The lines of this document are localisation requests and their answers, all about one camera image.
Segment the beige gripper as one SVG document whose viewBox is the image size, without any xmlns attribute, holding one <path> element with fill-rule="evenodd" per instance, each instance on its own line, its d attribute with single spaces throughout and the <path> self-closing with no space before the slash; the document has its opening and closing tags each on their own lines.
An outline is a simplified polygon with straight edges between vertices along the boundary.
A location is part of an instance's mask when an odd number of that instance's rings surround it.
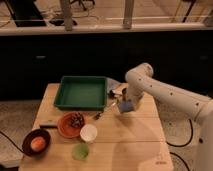
<svg viewBox="0 0 213 171">
<path fill-rule="evenodd" d="M 138 105 L 139 101 L 143 98 L 143 92 L 136 92 L 131 91 L 130 89 L 127 90 L 127 109 L 134 110 L 135 107 Z"/>
</svg>

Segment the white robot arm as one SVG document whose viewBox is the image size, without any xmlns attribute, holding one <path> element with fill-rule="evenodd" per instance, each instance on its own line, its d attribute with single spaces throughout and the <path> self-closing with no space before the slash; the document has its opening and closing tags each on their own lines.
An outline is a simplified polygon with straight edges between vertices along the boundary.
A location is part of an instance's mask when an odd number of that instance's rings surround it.
<svg viewBox="0 0 213 171">
<path fill-rule="evenodd" d="M 127 98 L 137 105 L 146 92 L 188 114 L 201 127 L 194 171 L 213 171 L 213 98 L 160 82 L 152 76 L 153 68 L 148 63 L 127 71 Z"/>
</svg>

